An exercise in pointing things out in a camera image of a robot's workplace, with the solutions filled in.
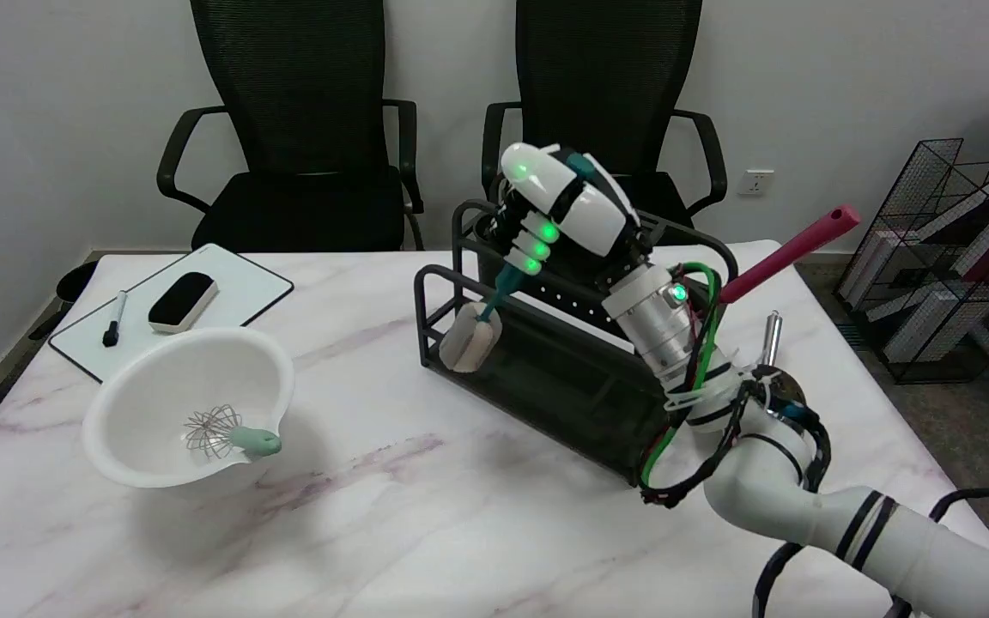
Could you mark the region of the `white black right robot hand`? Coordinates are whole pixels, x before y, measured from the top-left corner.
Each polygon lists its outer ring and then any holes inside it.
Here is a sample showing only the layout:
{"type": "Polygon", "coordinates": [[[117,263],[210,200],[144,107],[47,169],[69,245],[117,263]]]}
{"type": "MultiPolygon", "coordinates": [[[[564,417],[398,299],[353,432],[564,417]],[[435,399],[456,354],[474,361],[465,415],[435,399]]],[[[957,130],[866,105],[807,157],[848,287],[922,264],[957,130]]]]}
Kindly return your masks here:
{"type": "Polygon", "coordinates": [[[592,155],[514,143],[500,168],[507,190],[492,233],[507,244],[506,273],[537,276],[553,263],[558,277],[608,292],[631,282],[670,284],[666,270],[648,265],[627,192],[592,155]]]}

